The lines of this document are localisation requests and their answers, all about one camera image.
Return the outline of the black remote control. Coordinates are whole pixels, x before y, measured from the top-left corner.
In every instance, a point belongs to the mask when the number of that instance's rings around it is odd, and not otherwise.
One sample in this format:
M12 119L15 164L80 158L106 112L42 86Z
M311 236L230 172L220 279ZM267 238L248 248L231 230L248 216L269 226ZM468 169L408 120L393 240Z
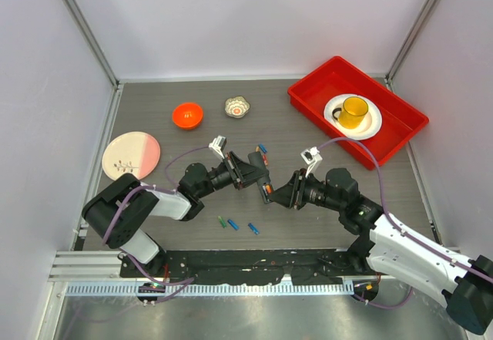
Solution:
M267 166L263 162L262 153L253 151L248 154L248 160L251 165L255 166L261 172L261 175L257 178L257 187L260 191L263 202L265 204L270 204L272 202L272 200L270 199L270 195L268 194L269 202L267 203L265 200L265 196L263 195L263 189L262 189L263 185L264 186L270 185L270 187L272 188L270 173L269 170L267 169Z

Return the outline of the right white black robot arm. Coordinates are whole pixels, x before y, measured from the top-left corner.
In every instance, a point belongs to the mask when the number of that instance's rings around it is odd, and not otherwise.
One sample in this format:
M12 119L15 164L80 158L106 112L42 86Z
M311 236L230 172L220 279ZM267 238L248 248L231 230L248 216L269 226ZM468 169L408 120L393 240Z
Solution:
M491 259L470 258L410 229L365 197L347 169L329 170L323 181L297 170L284 186L270 193L270 199L289 209L313 204L338 212L340 223L357 237L347 250L347 263L354 273L371 269L418 289L476 335L483 335L491 324Z

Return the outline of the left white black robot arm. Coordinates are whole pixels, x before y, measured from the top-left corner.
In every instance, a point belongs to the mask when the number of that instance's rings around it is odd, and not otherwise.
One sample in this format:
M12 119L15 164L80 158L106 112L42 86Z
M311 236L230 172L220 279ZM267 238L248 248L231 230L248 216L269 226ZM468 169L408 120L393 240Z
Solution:
M164 190L140 182L125 173L92 198L82 209L82 218L102 238L104 245L126 254L123 262L146 277L158 276L167 263L165 250L142 230L149 216L189 221L204 208L202 199L224 187L242 190L256 184L265 190L269 170L259 152L248 161L230 151L217 167L190 164L175 190Z

